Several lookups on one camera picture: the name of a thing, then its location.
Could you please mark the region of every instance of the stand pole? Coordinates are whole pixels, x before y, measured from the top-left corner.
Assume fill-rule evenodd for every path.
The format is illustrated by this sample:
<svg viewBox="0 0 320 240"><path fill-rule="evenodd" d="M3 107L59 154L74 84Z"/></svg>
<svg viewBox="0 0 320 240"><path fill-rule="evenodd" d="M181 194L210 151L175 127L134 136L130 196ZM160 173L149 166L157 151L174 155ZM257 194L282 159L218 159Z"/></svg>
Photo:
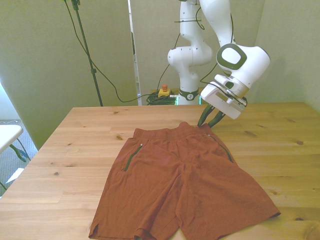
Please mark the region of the stand pole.
<svg viewBox="0 0 320 240"><path fill-rule="evenodd" d="M82 33L82 38L83 38L86 54L88 56L90 67L91 67L91 73L92 73L92 76L93 76L96 93L98 94L98 97L99 97L100 106L103 107L104 105L102 103L102 99L101 99L101 95L100 95L100 91L99 91L99 87L98 87L98 82L97 82L97 78L96 78L97 70L92 65L92 60L91 60L91 57L90 57L90 53L89 53L89 49L88 49L88 45L87 45L84 29L82 27L82 23L81 23L79 11L78 11L79 10L78 5L80 5L80 0L71 0L71 1L72 1L73 9L75 10L75 13L76 13L76 16L78 18L79 25L80 25L80 29L81 29L81 33Z"/></svg>

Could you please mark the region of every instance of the wooden table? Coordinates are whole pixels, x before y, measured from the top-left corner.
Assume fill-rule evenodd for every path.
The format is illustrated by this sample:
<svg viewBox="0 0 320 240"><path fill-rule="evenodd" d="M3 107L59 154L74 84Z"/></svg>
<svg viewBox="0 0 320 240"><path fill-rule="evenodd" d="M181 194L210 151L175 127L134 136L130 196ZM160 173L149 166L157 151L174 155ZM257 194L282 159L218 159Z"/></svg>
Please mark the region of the wooden table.
<svg viewBox="0 0 320 240"><path fill-rule="evenodd" d="M204 107L73 108L0 199L0 239L88 240L109 170L135 128L196 125ZM212 130L282 212L225 239L319 240L320 115L304 103L249 104Z"/></svg>

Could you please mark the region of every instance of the wall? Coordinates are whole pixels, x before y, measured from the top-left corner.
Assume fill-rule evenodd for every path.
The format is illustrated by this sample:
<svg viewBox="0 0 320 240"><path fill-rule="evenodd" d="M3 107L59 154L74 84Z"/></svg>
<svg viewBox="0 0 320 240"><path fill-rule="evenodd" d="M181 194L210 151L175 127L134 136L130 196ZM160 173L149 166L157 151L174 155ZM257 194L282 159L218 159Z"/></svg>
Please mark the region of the wall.
<svg viewBox="0 0 320 240"><path fill-rule="evenodd" d="M271 64L249 102L305 102L320 112L320 1L265 0L256 44Z"/></svg>
<svg viewBox="0 0 320 240"><path fill-rule="evenodd" d="M175 23L180 20L180 3L178 0L131 0L134 42L142 95L157 89L159 79L168 65L168 52L174 47L180 32L180 24ZM236 42L243 46L253 46L256 42L264 0L231 0L230 4ZM205 27L204 39L216 53L220 47L216 34L204 17L202 24ZM179 38L177 46L189 45L190 42L182 37ZM202 78L215 63L213 60L207 65L193 67L193 70ZM216 74L222 74L222 71L217 68L206 81L212 81ZM171 66L163 76L160 86L164 83L168 84L169 88L180 86L179 75Z"/></svg>
<svg viewBox="0 0 320 240"><path fill-rule="evenodd" d="M128 1L81 0L79 14L92 60L123 100L135 98ZM1 83L39 149L73 107L100 105L89 61L62 0L1 1L0 16ZM97 81L105 106L137 105L118 101L98 73Z"/></svg>
<svg viewBox="0 0 320 240"><path fill-rule="evenodd" d="M0 120L18 120L19 115L0 82Z"/></svg>

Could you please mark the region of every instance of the rust-colored shorts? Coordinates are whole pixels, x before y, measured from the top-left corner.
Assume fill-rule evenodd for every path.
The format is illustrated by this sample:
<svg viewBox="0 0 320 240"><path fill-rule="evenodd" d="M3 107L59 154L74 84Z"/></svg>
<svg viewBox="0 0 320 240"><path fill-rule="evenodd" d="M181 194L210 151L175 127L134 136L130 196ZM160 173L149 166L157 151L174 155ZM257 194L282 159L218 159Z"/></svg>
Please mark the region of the rust-colored shorts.
<svg viewBox="0 0 320 240"><path fill-rule="evenodd" d="M117 156L89 237L216 240L280 214L204 124L136 129Z"/></svg>

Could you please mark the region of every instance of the green zipper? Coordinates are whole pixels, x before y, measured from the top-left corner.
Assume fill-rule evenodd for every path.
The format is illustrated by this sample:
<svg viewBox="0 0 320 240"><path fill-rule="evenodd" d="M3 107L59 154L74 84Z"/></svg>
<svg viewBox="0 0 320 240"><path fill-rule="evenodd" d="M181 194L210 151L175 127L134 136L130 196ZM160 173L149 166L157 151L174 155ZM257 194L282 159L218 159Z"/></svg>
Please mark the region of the green zipper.
<svg viewBox="0 0 320 240"><path fill-rule="evenodd" d="M209 137L213 138L225 150L226 154L228 154L230 162L233 163L234 161L232 161L232 157L231 157L230 153L227 151L227 149L224 146L222 146L213 136L211 136L210 134L207 134L207 135Z"/></svg>
<svg viewBox="0 0 320 240"><path fill-rule="evenodd" d="M142 148L142 146L143 146L143 144L141 143L140 146L138 147L138 149L130 156L130 158L125 166L125 169L124 169L125 172L128 170L132 158L139 152L139 150Z"/></svg>

